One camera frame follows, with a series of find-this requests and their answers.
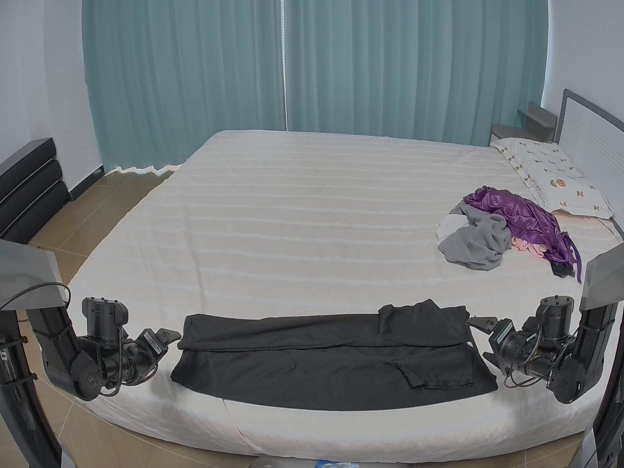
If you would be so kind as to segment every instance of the mattress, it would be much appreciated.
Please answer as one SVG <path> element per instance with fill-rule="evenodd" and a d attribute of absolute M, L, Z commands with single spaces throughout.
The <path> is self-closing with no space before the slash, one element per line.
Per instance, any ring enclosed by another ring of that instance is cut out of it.
<path fill-rule="evenodd" d="M 129 309 L 128 333 L 182 332 L 185 316 L 263 318 L 374 313 L 432 298 L 517 327 L 544 296 L 580 300 L 575 279 L 553 276 L 526 252 L 472 271 L 437 250 L 441 218 L 482 185 L 532 196 L 495 149 L 375 136 L 221 132 L 150 192 L 74 277 L 75 300 L 104 296 Z M 584 263 L 617 245 L 610 223 L 558 215 Z M 69 309 L 86 331 L 80 303 Z M 580 319 L 575 310 L 572 327 Z M 618 311 L 619 326 L 621 311 Z M 473 331 L 481 352 L 485 334 Z M 493 456 L 584 430 L 615 354 L 592 390 L 563 405 L 544 383 L 375 411 L 272 408 L 195 393 L 169 376 L 172 345 L 148 383 L 88 403 L 131 430 L 195 448 L 344 461 L 425 462 Z"/>

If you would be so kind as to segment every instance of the blue sticker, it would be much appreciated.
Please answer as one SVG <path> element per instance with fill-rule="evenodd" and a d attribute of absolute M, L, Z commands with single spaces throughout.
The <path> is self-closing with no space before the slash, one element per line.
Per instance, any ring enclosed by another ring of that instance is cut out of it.
<path fill-rule="evenodd" d="M 359 464 L 351 462 L 336 462 L 319 459 L 314 468 L 359 468 Z"/>

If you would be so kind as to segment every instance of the tiled floor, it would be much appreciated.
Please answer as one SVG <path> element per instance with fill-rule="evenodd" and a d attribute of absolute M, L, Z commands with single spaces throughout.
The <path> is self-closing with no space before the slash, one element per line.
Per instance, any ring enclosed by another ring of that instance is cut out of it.
<path fill-rule="evenodd" d="M 118 221 L 169 174 L 121 174 L 102 178 L 78 200 L 68 203 L 33 238 L 32 244 L 56 255 L 63 282 L 68 283 L 98 243 Z M 81 468 L 247 468 L 253 457 L 179 446 L 111 425 L 85 409 L 48 381 L 36 339 L 27 322 L 28 362 L 40 377 L 35 382 L 54 431 L 69 447 Z M 580 434 L 503 456 L 425 463 L 414 468 L 564 468 L 572 458 Z M 27 468 L 4 422 L 0 422 L 0 466 Z"/>

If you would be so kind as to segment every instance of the purple satin garment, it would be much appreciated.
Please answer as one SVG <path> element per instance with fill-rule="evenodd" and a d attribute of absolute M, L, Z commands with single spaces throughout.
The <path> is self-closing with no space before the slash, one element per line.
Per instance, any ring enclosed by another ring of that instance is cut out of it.
<path fill-rule="evenodd" d="M 464 198 L 464 203 L 489 214 L 505 217 L 512 236 L 534 245 L 546 245 L 544 258 L 558 263 L 577 264 L 577 279 L 581 282 L 581 257 L 577 247 L 561 232 L 555 216 L 518 194 L 483 186 Z"/>

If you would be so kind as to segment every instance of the pink scrunchie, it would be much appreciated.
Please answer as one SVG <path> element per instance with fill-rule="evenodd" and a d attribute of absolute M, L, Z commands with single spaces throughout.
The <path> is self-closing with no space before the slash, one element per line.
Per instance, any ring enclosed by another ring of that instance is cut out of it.
<path fill-rule="evenodd" d="M 548 251 L 546 245 L 533 245 L 515 236 L 511 238 L 511 246 L 519 252 L 528 250 L 535 258 L 544 258 L 544 253 Z"/>

